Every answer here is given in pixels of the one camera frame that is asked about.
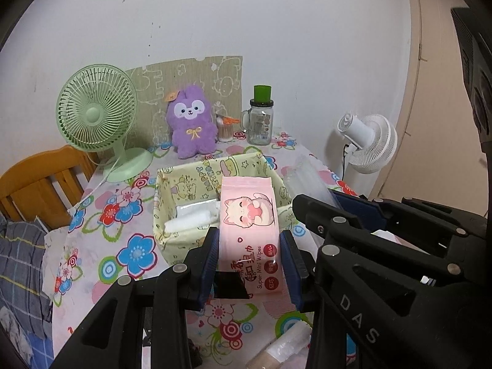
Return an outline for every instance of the cat illustration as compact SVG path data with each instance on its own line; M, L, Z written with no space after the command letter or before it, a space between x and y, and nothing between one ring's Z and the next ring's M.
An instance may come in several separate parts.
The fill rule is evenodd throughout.
M254 200L249 197L226 200L224 223L243 228L252 225L269 226L274 223L274 207L268 197L262 193L254 193L253 197Z

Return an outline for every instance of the green lid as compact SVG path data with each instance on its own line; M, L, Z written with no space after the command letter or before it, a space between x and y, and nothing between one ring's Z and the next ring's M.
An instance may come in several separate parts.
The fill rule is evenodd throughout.
M254 87L254 102L260 104L269 103L271 94L271 86L256 85Z

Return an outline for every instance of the pink wet wipes package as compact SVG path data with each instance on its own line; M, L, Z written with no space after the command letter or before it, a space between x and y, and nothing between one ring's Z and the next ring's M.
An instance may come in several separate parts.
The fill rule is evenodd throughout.
M284 279L269 177L223 177L218 270L239 272L250 299L279 297Z

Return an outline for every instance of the red circle label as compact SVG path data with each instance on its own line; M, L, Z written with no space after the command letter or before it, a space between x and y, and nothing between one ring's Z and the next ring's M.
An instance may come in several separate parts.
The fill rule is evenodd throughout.
M275 273L277 270L279 270L279 264L275 261L267 261L265 262L265 265L263 266L265 269L266 273Z
M276 277L267 277L265 280L265 287L270 291L275 290L279 287L279 280Z
M263 247L263 253L267 256L267 257L274 257L275 254L276 254L276 247L273 245L273 244L267 244Z

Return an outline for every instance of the green desk fan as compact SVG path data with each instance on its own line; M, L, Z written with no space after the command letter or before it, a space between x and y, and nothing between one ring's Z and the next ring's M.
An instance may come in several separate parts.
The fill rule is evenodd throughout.
M137 93L128 75L114 66L89 65L63 86L56 115L60 133L76 149L87 153L114 150L103 176L109 182L122 182L152 162L147 150L125 150L123 144L136 113Z

